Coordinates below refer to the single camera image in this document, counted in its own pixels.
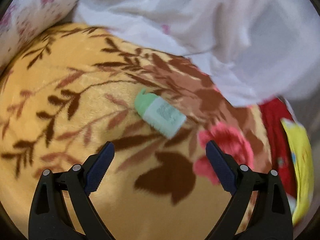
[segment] gray circular pivot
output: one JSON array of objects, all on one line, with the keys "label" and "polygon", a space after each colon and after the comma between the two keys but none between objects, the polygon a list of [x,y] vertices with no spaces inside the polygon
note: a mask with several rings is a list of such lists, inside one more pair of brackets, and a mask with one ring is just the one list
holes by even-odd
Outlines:
[{"label": "gray circular pivot", "polygon": [[277,172],[277,171],[275,171],[275,170],[271,170],[271,175],[273,175],[273,176],[277,176],[277,175],[278,175],[278,172]]},{"label": "gray circular pivot", "polygon": [[74,165],[74,166],[72,167],[72,169],[73,169],[74,171],[79,171],[79,170],[81,169],[81,165],[80,165],[80,164],[76,164],[76,165]]},{"label": "gray circular pivot", "polygon": [[44,170],[44,171],[42,172],[42,174],[43,174],[44,176],[49,175],[49,173],[50,173],[50,170]]},{"label": "gray circular pivot", "polygon": [[242,165],[240,166],[240,169],[241,169],[241,171],[248,171],[248,170],[249,170],[248,166],[247,166],[247,165],[244,165],[244,164],[242,164]]}]

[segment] fleece blanket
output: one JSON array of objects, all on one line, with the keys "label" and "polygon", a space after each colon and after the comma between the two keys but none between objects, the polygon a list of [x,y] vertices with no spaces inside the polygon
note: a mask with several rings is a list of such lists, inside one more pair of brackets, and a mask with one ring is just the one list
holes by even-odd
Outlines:
[{"label": "fleece blanket", "polygon": [[[83,163],[106,141],[116,155],[90,199],[116,239],[205,239],[230,199],[208,166],[210,139],[255,171],[271,169],[257,106],[233,108],[189,60],[103,28],[46,30],[15,57],[0,85],[0,201],[25,235],[41,172]],[[187,116],[174,138],[161,136],[135,111],[143,88]],[[254,196],[239,231],[253,203]]]}]

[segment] red fabric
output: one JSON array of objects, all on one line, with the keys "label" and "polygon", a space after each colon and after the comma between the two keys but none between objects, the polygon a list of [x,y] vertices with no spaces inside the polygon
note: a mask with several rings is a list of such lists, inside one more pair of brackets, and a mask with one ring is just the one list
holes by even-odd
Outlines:
[{"label": "red fabric", "polygon": [[278,171],[286,193],[297,198],[297,183],[287,135],[281,119],[293,120],[286,105],[278,98],[260,105],[262,120],[271,148],[272,168]]}]

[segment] yellow plastic bag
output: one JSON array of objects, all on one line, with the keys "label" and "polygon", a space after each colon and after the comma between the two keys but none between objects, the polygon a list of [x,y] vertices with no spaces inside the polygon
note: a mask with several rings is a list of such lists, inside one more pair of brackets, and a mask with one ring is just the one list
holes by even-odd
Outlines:
[{"label": "yellow plastic bag", "polygon": [[297,180],[297,205],[292,215],[293,225],[303,218],[311,204],[314,188],[311,146],[306,129],[288,119],[281,120],[288,137]]}]

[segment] blue rubber fingertip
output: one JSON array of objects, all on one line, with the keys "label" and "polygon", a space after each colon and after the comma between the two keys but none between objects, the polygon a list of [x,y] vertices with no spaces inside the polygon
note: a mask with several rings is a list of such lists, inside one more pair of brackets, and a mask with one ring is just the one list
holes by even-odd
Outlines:
[{"label": "blue rubber fingertip", "polygon": [[109,143],[99,154],[99,157],[90,168],[86,176],[86,185],[84,192],[87,196],[90,193],[97,191],[104,175],[107,172],[113,158],[115,156],[115,147]]},{"label": "blue rubber fingertip", "polygon": [[206,145],[205,152],[223,189],[230,192],[231,195],[234,195],[237,191],[236,175],[222,157],[219,149],[210,141]]}]

